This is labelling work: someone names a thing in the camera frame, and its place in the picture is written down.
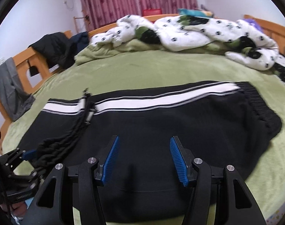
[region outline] wooden headboard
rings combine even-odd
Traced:
[[[72,32],[66,31],[65,35],[68,38],[70,38],[70,37],[72,37]],[[49,78],[53,74],[60,71],[60,68],[58,68],[55,71],[53,71],[52,73],[50,73],[46,59],[40,53],[33,50],[32,47],[29,47],[26,50],[22,51],[21,53],[15,55],[13,57],[13,60],[14,60],[14,63],[16,65],[16,70],[17,70],[17,73],[18,73],[19,78],[21,80],[21,83],[24,87],[25,92],[27,92],[27,93],[35,92],[37,89],[39,89],[39,87],[43,84],[43,82],[47,78]],[[41,78],[42,78],[42,80],[34,87],[31,86],[31,84],[27,78],[27,75],[26,75],[26,72],[29,69],[29,65],[28,65],[27,60],[29,60],[29,63],[31,66],[37,67],[37,69],[41,75]],[[9,125],[12,123],[12,120],[9,118],[9,116],[8,116],[5,108],[1,104],[1,102],[0,102],[0,112],[5,119],[2,127],[0,128],[0,131],[1,131],[0,153],[2,153],[2,142],[3,142],[3,139],[6,135],[6,132],[8,130]]]
[[[273,38],[279,46],[279,50],[282,54],[285,53],[285,27],[275,24],[263,19],[254,18],[251,15],[244,15],[245,19],[254,19],[263,29],[263,33]]]
[[[161,19],[167,16],[174,17],[174,16],[178,16],[178,14],[152,15],[152,16],[146,16],[145,18],[147,18],[151,22],[155,22],[157,19]],[[244,15],[244,18],[256,20],[256,22],[263,28],[264,33],[272,37],[278,43],[280,52],[281,53],[285,52],[285,27],[284,26],[281,26],[281,25],[278,25],[278,24],[275,24],[273,22],[269,22],[266,20],[257,19],[250,15]],[[88,35],[89,37],[92,37],[95,34],[106,32],[109,29],[114,28],[116,26],[117,26],[116,23],[106,25],[104,27],[90,31]],[[72,36],[71,31],[66,31],[65,35],[68,38],[70,38]],[[47,78],[49,78],[51,75],[59,71],[58,69],[50,73],[45,58],[38,52],[34,51],[32,48],[28,48],[24,50],[23,52],[17,54],[16,56],[13,57],[13,59],[14,59],[19,77],[23,84],[24,90],[27,93],[35,92]],[[38,68],[38,71],[40,72],[41,77],[42,77],[42,80],[34,87],[31,86],[28,78],[26,77],[26,71],[29,68],[28,63],[26,62],[27,59],[29,59],[31,66],[36,66]],[[0,102],[0,112],[5,119],[5,122],[3,123],[1,127],[2,138],[0,140],[0,153],[2,153],[2,141],[12,121],[7,115],[1,102]]]

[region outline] gray towel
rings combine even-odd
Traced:
[[[13,58],[0,65],[0,102],[14,122],[28,111],[35,98],[24,91]]]

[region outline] purple cloth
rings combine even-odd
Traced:
[[[244,21],[247,21],[250,25],[254,26],[257,30],[259,30],[260,32],[263,32],[260,25],[254,19],[244,19]]]

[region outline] elastic waistband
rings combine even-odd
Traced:
[[[243,90],[245,97],[249,101],[259,119],[266,122],[270,140],[274,138],[281,130],[281,118],[270,109],[258,91],[249,82],[236,82],[236,84]]]

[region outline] teal pillow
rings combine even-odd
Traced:
[[[205,18],[212,18],[212,16],[208,16],[205,13],[203,13],[202,11],[198,11],[198,10],[189,10],[186,8],[178,8],[178,12],[180,15],[190,15],[190,16],[194,16],[194,17],[205,17]]]

